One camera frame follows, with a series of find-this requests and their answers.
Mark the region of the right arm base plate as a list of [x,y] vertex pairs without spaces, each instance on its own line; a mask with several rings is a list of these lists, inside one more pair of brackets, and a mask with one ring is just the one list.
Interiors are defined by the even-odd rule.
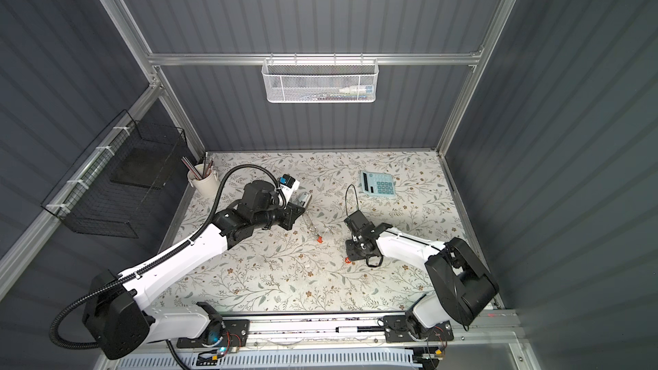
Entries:
[[386,315],[380,320],[388,343],[441,342],[454,340],[450,321],[426,327],[412,315]]

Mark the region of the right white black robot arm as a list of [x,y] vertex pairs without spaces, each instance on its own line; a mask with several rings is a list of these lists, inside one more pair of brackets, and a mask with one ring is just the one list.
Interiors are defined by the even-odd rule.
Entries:
[[468,327],[493,301],[499,285],[466,241],[430,241],[393,227],[369,221],[356,211],[344,223],[351,232],[345,242],[351,261],[364,260],[367,267],[380,267],[385,258],[400,260],[424,270],[433,291],[422,296],[405,314],[408,332],[416,338],[450,320]]

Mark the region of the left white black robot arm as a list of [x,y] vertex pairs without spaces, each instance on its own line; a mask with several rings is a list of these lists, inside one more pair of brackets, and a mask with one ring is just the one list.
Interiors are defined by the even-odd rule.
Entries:
[[243,196],[211,218],[210,224],[154,258],[120,273],[127,279],[116,289],[87,301],[82,322],[110,360],[128,356],[143,344],[175,338],[221,340],[221,316],[201,301],[190,308],[156,308],[155,300],[203,263],[234,248],[258,229],[279,226],[289,231],[306,208],[278,206],[272,183],[257,180]]

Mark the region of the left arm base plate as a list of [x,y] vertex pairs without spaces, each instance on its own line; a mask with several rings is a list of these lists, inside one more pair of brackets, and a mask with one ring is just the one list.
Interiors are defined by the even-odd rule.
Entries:
[[176,342],[178,349],[241,348],[246,345],[250,329],[249,320],[212,321],[197,338],[181,337]]

